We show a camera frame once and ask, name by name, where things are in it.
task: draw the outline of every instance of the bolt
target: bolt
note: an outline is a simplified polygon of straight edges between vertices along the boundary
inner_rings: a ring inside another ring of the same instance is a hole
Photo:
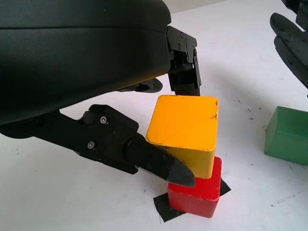
[[[90,142],[88,143],[88,149],[93,149],[94,146],[95,146],[95,143],[94,143],[93,141],[90,141]]]
[[[101,124],[107,124],[108,123],[108,119],[105,116],[102,116],[100,119]]]

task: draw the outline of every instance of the green block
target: green block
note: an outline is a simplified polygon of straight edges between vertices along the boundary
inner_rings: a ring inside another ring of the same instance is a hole
[[[266,129],[264,153],[308,165],[308,112],[277,107]]]

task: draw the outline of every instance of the black tape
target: black tape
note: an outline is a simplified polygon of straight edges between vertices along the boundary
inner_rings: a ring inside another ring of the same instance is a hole
[[[220,196],[223,196],[227,192],[229,192],[231,189],[226,184],[226,182],[221,179],[220,181]],[[168,199],[168,193],[165,193],[163,195],[157,196],[153,198],[154,205],[156,207],[157,212],[161,216],[164,222],[167,222],[173,218],[176,218],[178,216],[181,216],[184,214],[184,212],[178,211],[176,209],[170,208],[169,206],[169,199]]]

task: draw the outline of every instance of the white table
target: white table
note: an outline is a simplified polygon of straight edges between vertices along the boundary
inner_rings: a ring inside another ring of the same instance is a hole
[[[263,154],[265,126],[276,106],[308,110],[308,90],[275,51],[273,12],[295,14],[280,0],[227,0],[172,15],[172,25],[197,38],[201,94],[219,99],[217,156],[232,191],[214,217],[185,214],[163,223],[153,197],[167,183],[129,175],[30,138],[0,136],[1,231],[306,231],[308,167]],[[145,135],[157,94],[109,93],[65,108],[80,118],[108,104],[140,124]]]

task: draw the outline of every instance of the yellow wooden cube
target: yellow wooden cube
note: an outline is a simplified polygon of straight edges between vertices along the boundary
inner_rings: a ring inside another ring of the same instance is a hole
[[[162,95],[146,139],[184,162],[195,177],[212,176],[218,129],[218,99]]]

